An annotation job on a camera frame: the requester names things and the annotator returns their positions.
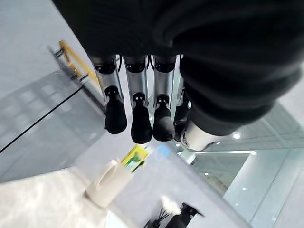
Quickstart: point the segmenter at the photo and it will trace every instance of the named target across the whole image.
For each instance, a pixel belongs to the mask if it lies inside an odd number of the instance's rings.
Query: robotic hand
[[[107,97],[106,129],[127,125],[116,54],[125,61],[135,143],[152,135],[202,150],[265,115],[301,77],[302,0],[53,0],[91,58]],[[176,56],[178,107],[171,121]],[[154,61],[153,128],[146,59]]]

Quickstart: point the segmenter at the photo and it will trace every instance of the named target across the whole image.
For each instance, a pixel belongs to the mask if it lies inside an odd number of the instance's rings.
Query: ceiling light
[[[239,139],[241,137],[239,133],[234,133],[232,136],[235,139]]]

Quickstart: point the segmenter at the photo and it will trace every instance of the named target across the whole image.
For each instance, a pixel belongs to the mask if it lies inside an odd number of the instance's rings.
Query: yellow handle
[[[89,67],[88,64],[81,57],[79,57],[79,55],[77,55],[65,41],[59,41],[59,45],[63,49],[63,54],[67,60],[69,68],[77,75],[77,77],[82,76],[82,74],[71,62],[69,55],[75,60],[78,65],[80,65],[80,67],[86,72],[86,74],[89,75],[89,77],[95,82],[96,85],[100,85],[96,72],[91,67]]]

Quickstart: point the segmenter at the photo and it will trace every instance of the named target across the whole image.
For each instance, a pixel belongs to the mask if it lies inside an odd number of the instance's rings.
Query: white bristles
[[[181,209],[176,202],[170,201],[170,199],[166,196],[161,196],[161,200],[162,207],[168,214],[179,215],[181,213]]]

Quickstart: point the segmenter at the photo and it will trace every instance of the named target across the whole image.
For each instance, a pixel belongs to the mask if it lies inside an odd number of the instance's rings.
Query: bottle handle
[[[113,177],[113,175],[116,173],[117,167],[118,167],[119,161],[117,159],[111,160],[109,163],[107,163],[105,167],[105,171],[103,174],[95,181],[95,188],[99,190],[101,188],[101,185],[106,183],[109,179]]]

